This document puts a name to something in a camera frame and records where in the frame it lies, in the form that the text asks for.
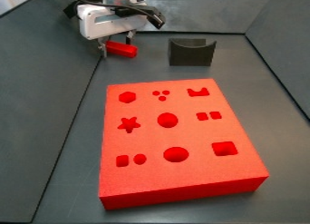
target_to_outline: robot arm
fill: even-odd
[[[111,35],[130,32],[126,43],[130,44],[136,29],[150,21],[161,29],[166,19],[159,10],[147,6],[147,0],[76,0],[80,33],[88,39],[98,39],[100,49],[106,50],[106,41]]]

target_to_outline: shape sorter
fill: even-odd
[[[108,87],[106,209],[254,191],[269,172],[214,79]]]

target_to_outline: square hole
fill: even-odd
[[[130,157],[127,155],[120,155],[116,157],[116,167],[126,167],[130,164]]]
[[[198,116],[199,121],[206,121],[206,120],[209,120],[209,115],[207,115],[206,112],[198,112],[198,113],[197,113],[197,116]]]
[[[211,118],[213,119],[222,119],[222,115],[221,115],[221,112],[210,112],[210,115],[211,115]]]
[[[227,155],[238,154],[238,149],[233,141],[214,142],[213,151],[217,156],[227,156]]]

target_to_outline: circular hole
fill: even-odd
[[[173,128],[178,124],[178,118],[173,113],[165,112],[158,118],[158,123],[165,128]]]
[[[153,95],[154,95],[154,96],[159,96],[159,94],[161,94],[159,91],[154,91],[154,92],[153,92]]]
[[[163,158],[170,162],[182,162],[189,157],[189,151],[181,147],[169,148],[163,153]]]
[[[163,95],[169,95],[170,92],[167,90],[162,91]]]
[[[138,165],[142,165],[146,161],[147,161],[147,157],[146,157],[144,154],[138,154],[138,155],[134,157],[134,162],[135,162]]]
[[[159,97],[159,100],[161,100],[162,102],[165,102],[166,99],[167,99],[167,98],[166,98],[165,96],[161,96],[161,97]]]

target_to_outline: black curved block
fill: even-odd
[[[217,41],[206,44],[206,39],[170,39],[170,65],[210,66]]]

